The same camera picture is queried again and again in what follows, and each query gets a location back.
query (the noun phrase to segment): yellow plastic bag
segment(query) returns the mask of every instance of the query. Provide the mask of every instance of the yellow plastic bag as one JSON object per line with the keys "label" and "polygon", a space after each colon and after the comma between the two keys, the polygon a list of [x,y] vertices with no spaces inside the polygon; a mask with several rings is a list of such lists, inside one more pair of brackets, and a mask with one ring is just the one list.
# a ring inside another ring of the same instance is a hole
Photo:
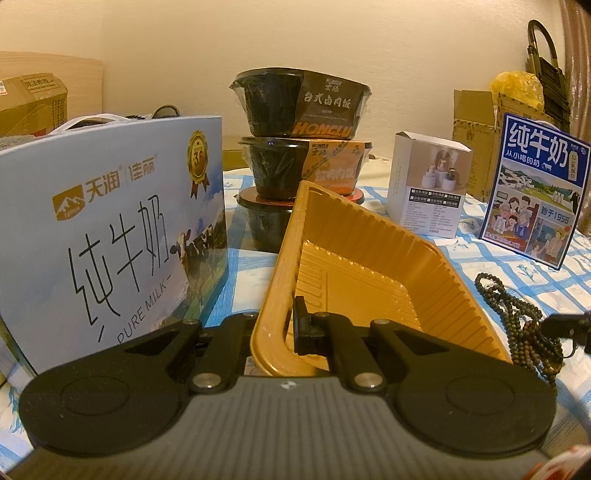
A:
{"label": "yellow plastic bag", "polygon": [[544,92],[538,77],[527,72],[503,72],[491,82],[492,97],[496,101],[499,93],[526,103],[538,110],[544,110]]}

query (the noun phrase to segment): tablecloth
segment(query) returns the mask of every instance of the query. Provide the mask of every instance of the tablecloth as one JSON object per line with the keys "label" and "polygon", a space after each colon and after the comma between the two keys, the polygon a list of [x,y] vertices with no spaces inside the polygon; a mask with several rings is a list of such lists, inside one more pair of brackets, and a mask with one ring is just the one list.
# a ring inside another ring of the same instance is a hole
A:
{"label": "tablecloth", "polygon": [[[390,162],[371,160],[362,169],[358,187],[365,194],[364,207],[386,215]],[[257,252],[243,208],[236,204],[240,189],[252,186],[247,169],[224,174],[226,220],[228,224],[229,277],[215,303],[206,326],[216,326],[232,313],[256,310],[268,287],[276,255]],[[455,269],[483,306],[499,337],[505,340],[499,317],[482,301],[474,287],[482,271],[499,277],[537,305],[546,315],[581,313],[591,310],[591,242],[575,233],[560,271],[537,264],[476,237],[482,226],[486,205],[468,196],[453,239],[428,238],[449,258]],[[570,352],[571,342],[564,342]],[[575,443],[591,441],[591,358],[578,349],[558,375],[557,414],[546,438],[544,450],[557,455]],[[18,393],[6,382],[0,388],[0,469],[6,471],[31,449],[17,414]]]}

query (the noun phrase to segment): bowl label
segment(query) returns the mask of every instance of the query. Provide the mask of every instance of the bowl label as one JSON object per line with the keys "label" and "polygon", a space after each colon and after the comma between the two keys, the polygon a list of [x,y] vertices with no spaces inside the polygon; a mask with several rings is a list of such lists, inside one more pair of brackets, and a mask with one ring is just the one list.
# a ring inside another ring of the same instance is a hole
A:
{"label": "bowl label", "polygon": [[292,136],[351,138],[361,113],[362,85],[349,80],[306,72],[298,96]]}
{"label": "bowl label", "polygon": [[341,195],[348,195],[355,188],[362,161],[368,154],[365,142],[310,142],[301,178]]}

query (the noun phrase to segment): product box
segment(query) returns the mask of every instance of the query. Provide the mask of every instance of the product box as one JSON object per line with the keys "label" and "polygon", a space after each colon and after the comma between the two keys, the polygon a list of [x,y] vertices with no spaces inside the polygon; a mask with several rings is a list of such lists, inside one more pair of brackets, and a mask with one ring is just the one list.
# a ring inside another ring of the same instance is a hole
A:
{"label": "product box", "polygon": [[0,78],[0,137],[40,137],[67,120],[66,86],[51,73]]}
{"label": "product box", "polygon": [[506,113],[480,238],[560,268],[579,218],[591,146]]}
{"label": "product box", "polygon": [[123,119],[0,151],[11,384],[206,319],[228,264],[221,135],[220,117]]}
{"label": "product box", "polygon": [[452,138],[474,152],[467,192],[481,202],[488,202],[499,155],[501,121],[505,113],[524,118],[554,122],[543,111],[507,95],[499,94],[493,104],[491,92],[454,90]]}
{"label": "product box", "polygon": [[386,201],[388,215],[419,235],[455,237],[471,163],[472,150],[461,143],[397,133]]}

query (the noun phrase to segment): black round pad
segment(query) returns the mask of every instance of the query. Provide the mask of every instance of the black round pad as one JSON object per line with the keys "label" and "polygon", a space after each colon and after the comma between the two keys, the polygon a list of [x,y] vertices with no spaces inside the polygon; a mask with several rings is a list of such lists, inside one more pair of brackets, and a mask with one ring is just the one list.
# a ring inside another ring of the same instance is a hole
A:
{"label": "black round pad", "polygon": [[554,420],[550,388],[532,372],[474,352],[415,360],[395,409],[419,437],[450,453],[516,455],[539,442]]}
{"label": "black round pad", "polygon": [[61,393],[61,402],[80,415],[106,415],[119,410],[129,399],[129,387],[111,377],[74,380]]}
{"label": "black round pad", "polygon": [[19,413],[35,446],[69,456],[112,455],[173,424],[181,392],[152,359],[125,355],[102,368],[85,360],[45,372],[23,392]]}

